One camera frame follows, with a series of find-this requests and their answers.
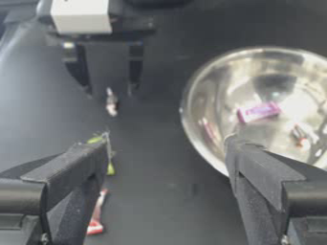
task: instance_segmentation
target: green object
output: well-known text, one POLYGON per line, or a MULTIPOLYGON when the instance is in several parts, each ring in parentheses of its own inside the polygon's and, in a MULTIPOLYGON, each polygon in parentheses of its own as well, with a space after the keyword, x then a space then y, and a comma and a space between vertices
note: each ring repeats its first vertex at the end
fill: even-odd
POLYGON ((107 166, 107 175, 112 176, 115 174, 116 174, 116 171, 115 171, 113 164, 109 163, 108 166, 107 166))
MULTIPOLYGON (((104 140, 103 136, 96 136, 87 141, 87 144, 95 144, 103 140, 104 140)), ((107 165, 107 175, 112 176, 115 174, 116 174, 115 167, 113 167, 113 164, 109 162, 107 165)))

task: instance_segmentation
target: red object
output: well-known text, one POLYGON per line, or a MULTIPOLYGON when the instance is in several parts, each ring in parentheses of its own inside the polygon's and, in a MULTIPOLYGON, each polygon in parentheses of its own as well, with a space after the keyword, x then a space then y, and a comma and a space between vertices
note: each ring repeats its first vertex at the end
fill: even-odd
POLYGON ((92 219, 87 228, 87 235, 101 234, 104 232, 104 225, 101 224, 101 207, 104 204, 107 193, 107 189, 100 192, 100 197, 97 199, 92 219))

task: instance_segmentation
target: metal bowl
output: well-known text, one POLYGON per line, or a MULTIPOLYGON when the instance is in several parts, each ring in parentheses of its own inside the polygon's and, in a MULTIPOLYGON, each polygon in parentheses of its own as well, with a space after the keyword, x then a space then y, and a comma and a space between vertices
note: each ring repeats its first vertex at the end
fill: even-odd
POLYGON ((196 150, 224 175, 223 140, 235 133, 281 156, 327 169, 324 57, 276 47, 219 56, 195 73, 183 95, 180 113, 196 150), (265 102, 280 107, 279 116, 240 122, 237 110, 265 102), (305 147, 293 136, 297 124, 312 135, 305 147))

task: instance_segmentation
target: pink toy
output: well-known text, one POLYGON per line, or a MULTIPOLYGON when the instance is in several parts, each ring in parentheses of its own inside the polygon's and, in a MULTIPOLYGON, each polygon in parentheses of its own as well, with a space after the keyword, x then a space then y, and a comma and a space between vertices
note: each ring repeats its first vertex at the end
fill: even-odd
POLYGON ((241 123, 249 123, 276 116, 280 113, 281 110, 279 106, 273 102, 267 102, 251 108, 240 108, 237 110, 237 117, 241 123))

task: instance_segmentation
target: bowl rim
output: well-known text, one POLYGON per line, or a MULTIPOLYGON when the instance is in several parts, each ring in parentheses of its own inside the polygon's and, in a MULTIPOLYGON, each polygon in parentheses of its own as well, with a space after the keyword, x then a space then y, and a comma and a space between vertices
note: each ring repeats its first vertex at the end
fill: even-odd
POLYGON ((195 71, 193 75, 191 76, 191 79, 187 83, 187 86, 183 91, 181 95, 181 102, 180 102, 180 118, 181 118, 181 124, 183 128, 187 134, 187 137, 193 145, 193 148, 196 149, 197 153, 201 155, 207 163, 224 175, 228 176, 228 171, 225 167, 224 161, 221 161, 211 149, 205 146, 205 144, 201 142, 201 139, 197 135, 197 132, 193 131, 193 128, 196 128, 193 125, 195 123, 189 120, 189 100, 191 100, 191 94, 193 93, 193 89, 197 85, 197 81, 205 76, 205 71, 211 70, 213 66, 219 66, 236 56, 239 56, 241 53, 264 53, 264 52, 279 52, 284 54, 291 55, 300 55, 309 58, 313 58, 317 62, 325 63, 327 67, 327 58, 321 55, 317 55, 309 51, 305 51, 303 49, 293 49, 293 48, 285 48, 279 46, 251 46, 240 49, 233 49, 225 53, 223 53, 219 56, 215 56, 211 58, 195 71))

